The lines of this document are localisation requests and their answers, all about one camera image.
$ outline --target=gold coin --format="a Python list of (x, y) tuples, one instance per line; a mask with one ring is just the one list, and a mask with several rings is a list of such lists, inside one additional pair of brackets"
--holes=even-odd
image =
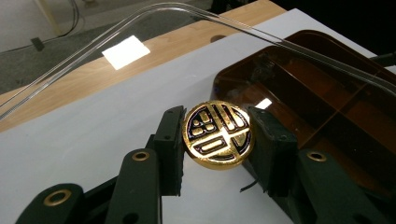
[(253, 149), (248, 114), (227, 102), (197, 105), (184, 119), (182, 132), (189, 155), (209, 169), (233, 168)]

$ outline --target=amber plastic container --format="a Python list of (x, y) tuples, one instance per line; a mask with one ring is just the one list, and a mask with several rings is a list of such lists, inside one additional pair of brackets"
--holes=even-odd
[[(394, 74), (328, 35), (306, 30), (286, 39), (396, 84)], [(218, 73), (212, 99), (242, 107), (269, 100), (266, 110), (299, 148), (331, 153), (364, 188), (395, 189), (396, 98), (378, 87), (272, 46)]]

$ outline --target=wooden surface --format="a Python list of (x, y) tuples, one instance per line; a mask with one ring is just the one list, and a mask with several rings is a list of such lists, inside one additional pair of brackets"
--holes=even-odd
[[(256, 25), (283, 12), (285, 12), (283, 8), (270, 1), (258, 0), (228, 11), (222, 16), (247, 25)], [(233, 31), (225, 26), (209, 21), (199, 21), (146, 41), (144, 44), (153, 53), (119, 71), (115, 71), (105, 58), (86, 63), (40, 92), (5, 120), (0, 121), (0, 132), (208, 45), (213, 37), (231, 33)], [(11, 91), (0, 95), (0, 103), (15, 93), (16, 91)]]

